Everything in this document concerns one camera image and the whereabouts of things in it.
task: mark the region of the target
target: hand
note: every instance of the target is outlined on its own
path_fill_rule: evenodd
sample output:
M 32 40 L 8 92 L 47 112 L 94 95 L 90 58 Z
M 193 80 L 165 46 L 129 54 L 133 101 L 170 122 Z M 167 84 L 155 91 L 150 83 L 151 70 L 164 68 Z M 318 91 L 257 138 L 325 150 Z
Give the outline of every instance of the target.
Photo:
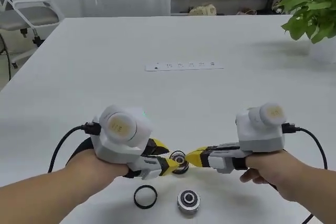
M 278 188 L 280 195 L 289 201 L 295 201 L 296 188 L 300 186 L 303 175 L 308 173 L 310 168 L 285 151 L 251 155 L 246 158 L 246 165 L 250 169 L 240 177 L 240 181 L 271 183 Z
M 124 176 L 129 171 L 127 165 L 109 164 L 99 160 L 94 150 L 77 154 L 64 170 L 78 182 L 79 186 L 83 186 L 82 193 L 86 199 L 102 191 L 115 178 Z

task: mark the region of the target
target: cable plug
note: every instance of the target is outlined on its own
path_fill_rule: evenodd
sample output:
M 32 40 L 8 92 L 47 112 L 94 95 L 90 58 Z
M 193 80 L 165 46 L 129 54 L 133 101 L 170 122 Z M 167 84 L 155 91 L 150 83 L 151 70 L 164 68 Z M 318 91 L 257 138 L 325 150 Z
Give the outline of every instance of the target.
M 284 123 L 281 127 L 282 127 L 282 133 L 283 134 L 296 133 L 300 129 L 300 128 L 296 127 L 295 124 L 293 124 L 293 123 Z
M 99 123 L 90 122 L 90 123 L 86 123 L 82 125 L 81 127 L 82 127 L 82 130 L 84 130 L 86 134 L 95 135 L 95 136 L 100 135 L 101 126 Z

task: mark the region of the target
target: white power strip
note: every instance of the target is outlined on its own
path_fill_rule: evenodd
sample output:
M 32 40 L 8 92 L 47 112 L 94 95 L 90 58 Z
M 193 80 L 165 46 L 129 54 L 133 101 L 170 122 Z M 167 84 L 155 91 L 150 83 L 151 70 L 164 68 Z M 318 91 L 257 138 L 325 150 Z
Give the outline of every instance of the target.
M 192 61 L 188 63 L 155 63 L 146 65 L 146 71 L 172 71 L 172 70 L 199 70 L 199 69 L 223 69 L 215 62 Z

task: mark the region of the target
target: black cable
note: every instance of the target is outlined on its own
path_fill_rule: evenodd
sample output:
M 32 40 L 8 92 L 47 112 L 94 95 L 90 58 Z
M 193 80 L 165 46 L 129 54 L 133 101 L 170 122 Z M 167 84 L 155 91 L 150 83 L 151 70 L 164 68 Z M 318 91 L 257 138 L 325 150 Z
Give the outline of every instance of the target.
M 322 145 L 320 144 L 319 140 L 314 136 L 313 133 L 311 133 L 310 131 L 308 131 L 308 130 L 306 130 L 306 129 L 304 129 L 304 128 L 297 127 L 296 129 L 297 129 L 297 131 L 302 131 L 302 132 L 307 133 L 308 135 L 310 135 L 310 136 L 314 139 L 314 141 L 315 141 L 315 143 L 316 143 L 317 147 L 319 148 L 320 153 L 321 153 L 321 155 L 322 155 L 322 159 L 323 159 L 323 168 L 326 169 L 326 170 L 328 170 L 327 157 L 326 157 L 326 155 L 325 155 L 325 153 L 324 153 L 324 150 L 323 150 Z
M 4 46 L 4 50 L 6 52 L 6 56 L 7 56 L 7 61 L 8 61 L 8 75 L 9 75 L 9 81 L 12 79 L 12 69 L 11 69 L 11 59 L 9 58 L 9 53 L 8 53 L 8 49 L 7 49 L 7 46 L 6 46 L 6 43 L 5 43 L 5 40 L 4 38 L 2 37 L 2 35 L 0 34 L 0 40 Z
M 55 159 L 56 159 L 56 156 L 59 152 L 59 149 L 62 147 L 63 143 L 65 142 L 65 140 L 75 131 L 78 131 L 78 130 L 83 130 L 84 129 L 84 125 L 81 125 L 81 126 L 77 126 L 73 129 L 71 129 L 67 134 L 64 135 L 64 137 L 62 137 L 62 139 L 59 141 L 58 145 L 56 146 L 56 149 L 54 150 L 54 153 L 52 155 L 52 158 L 51 158 L 51 161 L 50 161 L 50 165 L 49 165 L 49 170 L 48 170 L 48 173 L 51 173 L 53 171 L 53 168 L 54 168 L 54 164 L 55 164 Z
M 86 123 L 84 125 L 77 126 L 77 127 L 73 128 L 73 129 L 71 129 L 67 134 L 65 134 L 64 137 L 62 137 L 62 139 L 59 141 L 58 145 L 56 146 L 56 149 L 54 150 L 54 153 L 53 153 L 53 155 L 51 157 L 48 173 L 51 173 L 53 171 L 54 164 L 55 164 L 55 159 L 57 157 L 59 149 L 62 147 L 62 145 L 65 142 L 65 140 L 73 132 L 78 131 L 78 130 L 83 130 L 83 131 L 85 131 L 86 134 L 89 134 L 89 135 L 99 136 L 100 135 L 100 131 L 101 131 L 101 126 L 100 126 L 99 123 L 95 123 L 95 122 Z
M 327 162 L 327 157 L 324 153 L 324 150 L 322 148 L 322 145 L 320 144 L 319 140 L 317 139 L 317 137 L 315 137 L 315 135 L 313 133 L 311 133 L 310 131 L 304 129 L 304 128 L 300 128 L 300 127 L 296 127 L 295 124 L 291 124 L 291 123 L 284 123 L 282 125 L 282 132 L 284 134 L 286 133 L 295 133 L 295 132 L 298 132 L 298 131 L 302 131 L 302 132 L 305 132 L 306 134 L 308 134 L 309 136 L 311 136 L 312 139 L 314 139 L 317 147 L 319 148 L 320 150 L 320 153 L 322 155 L 322 159 L 323 159 L 323 168 L 325 170 L 328 170 L 328 162 Z M 312 218 L 314 217 L 313 214 L 310 214 L 304 221 L 302 224 L 307 224 Z
M 316 145 L 317 145 L 317 147 L 318 147 L 318 149 L 320 150 L 320 153 L 321 153 L 321 155 L 322 155 L 322 159 L 323 159 L 323 168 L 326 169 L 326 170 L 328 170 L 327 157 L 326 157 L 326 155 L 325 155 L 325 153 L 324 153 L 324 150 L 323 150 L 323 148 L 322 148 L 322 145 L 320 144 L 320 142 L 319 142 L 319 140 L 317 139 L 317 137 L 315 137 L 315 135 L 314 135 L 313 133 L 311 133 L 310 131 L 308 131 L 308 130 L 306 130 L 306 129 L 304 129 L 304 128 L 297 127 L 296 130 L 297 130 L 297 131 L 305 132 L 305 133 L 307 133 L 308 135 L 310 135 L 310 136 L 314 139 L 314 141 L 315 141 L 315 143 L 316 143 Z M 314 217 L 314 215 L 313 215 L 313 214 L 310 214 L 310 215 L 303 221 L 302 224 L 307 224 L 313 217 Z

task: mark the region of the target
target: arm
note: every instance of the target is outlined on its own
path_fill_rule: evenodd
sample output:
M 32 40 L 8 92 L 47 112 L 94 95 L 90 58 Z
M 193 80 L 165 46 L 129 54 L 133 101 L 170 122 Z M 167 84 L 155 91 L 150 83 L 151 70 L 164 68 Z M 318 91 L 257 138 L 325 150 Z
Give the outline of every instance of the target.
M 336 172 L 310 167 L 285 151 L 252 155 L 246 164 L 251 169 L 242 182 L 274 184 L 284 199 L 301 204 L 323 223 L 335 223 Z
M 0 188 L 0 223 L 57 224 L 75 207 L 128 172 L 96 158 L 93 150 L 75 156 L 51 174 Z

